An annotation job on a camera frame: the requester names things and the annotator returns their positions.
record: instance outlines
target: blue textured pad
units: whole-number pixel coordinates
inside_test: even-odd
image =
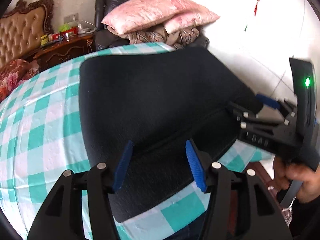
[[[186,141],[186,154],[196,185],[202,192],[205,192],[207,190],[205,172],[190,140]]]
[[[272,98],[266,97],[262,94],[256,94],[256,98],[266,106],[270,106],[273,109],[280,109],[279,103]]]
[[[122,183],[127,173],[129,162],[132,156],[132,150],[133,150],[133,143],[132,141],[129,140],[127,145],[124,148],[124,152],[121,156],[119,164],[114,173],[114,182],[112,186],[112,189],[114,190],[114,192],[116,192],[122,186]]]

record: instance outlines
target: green led light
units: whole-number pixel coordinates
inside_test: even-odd
[[[306,82],[305,82],[306,87],[309,87],[310,85],[310,78],[307,77]]]

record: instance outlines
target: wall outlet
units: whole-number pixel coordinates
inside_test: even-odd
[[[70,14],[68,16],[65,16],[63,18],[63,23],[69,23],[69,22],[73,22],[73,17],[75,18],[75,21],[79,20],[79,14],[78,13],[74,13],[74,14]]]

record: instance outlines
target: black sleeve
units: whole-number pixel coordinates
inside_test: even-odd
[[[306,204],[295,200],[289,228],[292,236],[299,236],[299,240],[317,239],[320,235],[320,197]]]

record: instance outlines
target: white cord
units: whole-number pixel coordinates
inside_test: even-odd
[[[93,30],[92,30],[92,31],[89,31],[89,32],[84,31],[84,30],[82,29],[82,25],[81,25],[80,22],[85,22],[85,23],[88,23],[88,24],[92,25],[92,26],[93,26]],[[95,32],[96,27],[95,27],[92,23],[89,23],[89,22],[87,22],[87,21],[81,20],[81,21],[79,21],[79,29],[80,29],[80,31],[82,31],[82,32],[84,32],[84,33],[93,33],[93,32]]]

